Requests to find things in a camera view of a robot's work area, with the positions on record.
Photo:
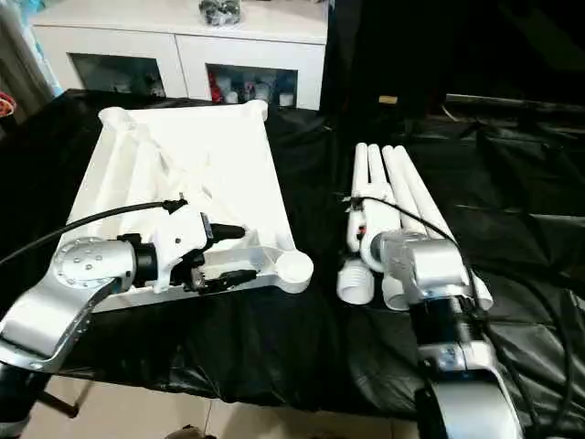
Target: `white 3d printed part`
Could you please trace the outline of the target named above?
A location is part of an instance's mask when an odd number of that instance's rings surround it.
[[[337,295],[352,305],[365,305],[374,298],[374,275],[361,259],[350,259],[337,274]]]
[[[69,222],[93,213],[154,200],[178,199],[205,212],[210,222],[246,229],[240,240],[207,250],[201,270],[207,278],[228,270],[261,270],[235,289],[276,284],[299,293],[309,284],[313,263],[294,245],[264,129],[265,102],[242,105],[100,112],[103,123]],[[162,209],[95,221],[65,234],[115,239],[141,233],[149,241],[168,218]],[[106,298],[94,312],[197,296],[182,287],[160,294],[133,288]]]

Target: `glass cabinet door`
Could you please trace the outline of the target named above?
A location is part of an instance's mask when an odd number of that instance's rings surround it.
[[[186,96],[174,35],[84,27],[33,31],[63,90]]]
[[[318,110],[324,45],[177,35],[190,98]]]
[[[165,97],[156,59],[69,53],[83,87]]]

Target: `tiled floor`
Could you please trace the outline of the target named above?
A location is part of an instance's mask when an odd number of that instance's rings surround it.
[[[71,420],[38,404],[23,439],[163,439],[188,424],[218,439],[418,438],[412,423],[381,418],[227,404],[60,377],[48,390],[70,403],[81,398],[80,415]]]

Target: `black table cover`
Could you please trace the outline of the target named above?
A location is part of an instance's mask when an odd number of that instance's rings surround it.
[[[0,255],[65,223],[101,130],[99,110],[201,104],[68,91],[29,119],[0,143]],[[395,138],[383,120],[350,125],[277,108],[266,123],[293,237],[315,265],[304,293],[264,288],[98,314],[63,373],[227,402],[412,418],[421,381],[408,315],[387,310],[379,294],[367,306],[335,295],[353,145]],[[495,298],[492,327],[543,423],[560,400],[563,349],[529,287],[569,326],[576,377],[562,425],[585,431],[583,331],[569,294],[585,298],[585,148],[570,135],[468,128],[427,123],[407,147]],[[54,249],[0,267],[2,312],[44,274]]]

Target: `table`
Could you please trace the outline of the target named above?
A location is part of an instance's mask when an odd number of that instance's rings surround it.
[[[0,143],[0,254],[65,222],[101,129],[99,110],[201,104],[67,91],[30,118]],[[379,295],[367,306],[335,296],[346,226],[339,200],[350,185],[353,145],[396,145],[404,137],[391,126],[383,117],[352,126],[271,108],[266,129],[292,234],[315,264],[307,291],[265,288],[96,315],[63,373],[226,402],[412,419],[421,381],[409,317],[388,311]],[[407,147],[494,295],[492,326],[543,422],[559,401],[563,351],[526,283],[562,313],[577,350],[575,395],[563,426],[585,430],[583,332],[568,293],[585,298],[582,140],[429,122]],[[0,309],[44,274],[53,251],[48,246],[0,267]],[[514,273],[522,283],[480,267]]]

